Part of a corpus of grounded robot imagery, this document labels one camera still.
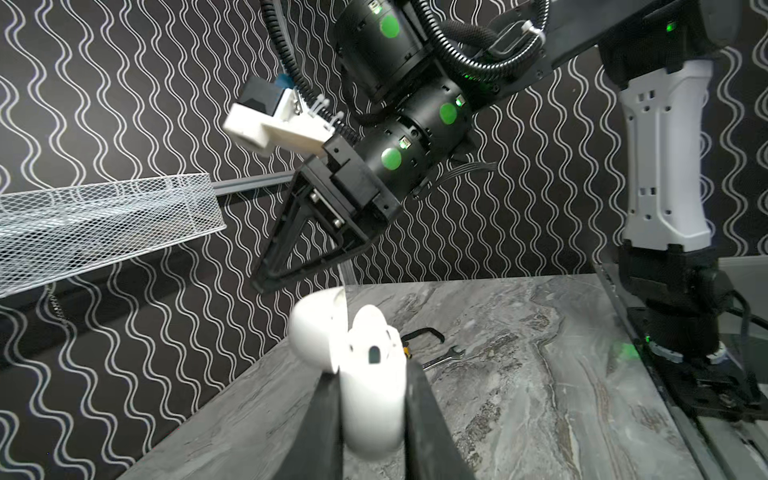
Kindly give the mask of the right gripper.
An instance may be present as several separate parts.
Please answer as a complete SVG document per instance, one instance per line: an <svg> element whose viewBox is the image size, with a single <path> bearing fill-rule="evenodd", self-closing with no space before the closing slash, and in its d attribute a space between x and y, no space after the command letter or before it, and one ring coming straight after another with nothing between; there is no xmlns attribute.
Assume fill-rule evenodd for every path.
<svg viewBox="0 0 768 480"><path fill-rule="evenodd" d="M339 135L310 145L308 163L293 176L251 282L273 293L364 252L401 213L401 203ZM310 228L326 234L320 247L297 259Z"/></svg>

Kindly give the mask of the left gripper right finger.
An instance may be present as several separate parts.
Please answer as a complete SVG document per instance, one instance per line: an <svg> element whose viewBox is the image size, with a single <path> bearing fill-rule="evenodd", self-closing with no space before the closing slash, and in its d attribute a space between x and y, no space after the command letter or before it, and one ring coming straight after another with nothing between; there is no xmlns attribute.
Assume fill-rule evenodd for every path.
<svg viewBox="0 0 768 480"><path fill-rule="evenodd" d="M475 479L454 442L422 365L409 359L405 394L405 478Z"/></svg>

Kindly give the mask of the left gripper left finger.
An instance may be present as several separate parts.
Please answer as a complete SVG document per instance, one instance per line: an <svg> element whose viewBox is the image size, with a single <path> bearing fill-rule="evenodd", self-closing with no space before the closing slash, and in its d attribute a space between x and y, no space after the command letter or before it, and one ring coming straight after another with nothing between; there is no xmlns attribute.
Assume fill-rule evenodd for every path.
<svg viewBox="0 0 768 480"><path fill-rule="evenodd" d="M323 373L273 479L342 479L343 451L339 376Z"/></svg>

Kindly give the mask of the white round earbud case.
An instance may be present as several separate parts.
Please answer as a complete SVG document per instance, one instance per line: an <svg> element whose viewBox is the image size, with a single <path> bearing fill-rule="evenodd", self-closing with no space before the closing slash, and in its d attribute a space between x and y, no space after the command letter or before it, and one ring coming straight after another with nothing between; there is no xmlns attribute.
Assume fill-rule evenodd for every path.
<svg viewBox="0 0 768 480"><path fill-rule="evenodd" d="M354 362L348 343L354 317L344 288L320 290L295 304L288 338L305 363L339 376L344 441L358 457L378 461L404 441L407 358L381 366Z"/></svg>

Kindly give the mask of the white earbud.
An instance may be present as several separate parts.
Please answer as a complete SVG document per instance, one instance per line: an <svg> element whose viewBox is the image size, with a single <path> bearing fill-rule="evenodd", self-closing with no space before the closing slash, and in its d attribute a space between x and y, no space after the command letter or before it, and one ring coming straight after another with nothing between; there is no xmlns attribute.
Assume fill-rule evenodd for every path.
<svg viewBox="0 0 768 480"><path fill-rule="evenodd" d="M363 306L348 332L350 355L362 365L381 366L405 357L400 334L374 305Z"/></svg>

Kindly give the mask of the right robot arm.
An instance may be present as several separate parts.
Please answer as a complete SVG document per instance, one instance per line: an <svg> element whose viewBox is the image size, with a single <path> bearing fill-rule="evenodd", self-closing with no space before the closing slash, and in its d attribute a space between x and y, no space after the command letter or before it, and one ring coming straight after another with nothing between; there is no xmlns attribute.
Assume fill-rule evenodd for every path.
<svg viewBox="0 0 768 480"><path fill-rule="evenodd" d="M255 268L261 292L366 255L377 277L580 273L605 253L640 300L639 326L673 397L765 418L748 360L718 356L718 317L747 315L719 266L765 253L767 41L755 112L729 82L763 1L537 1L516 56L463 51L425 1L398 3L434 68L355 144L302 165Z"/></svg>

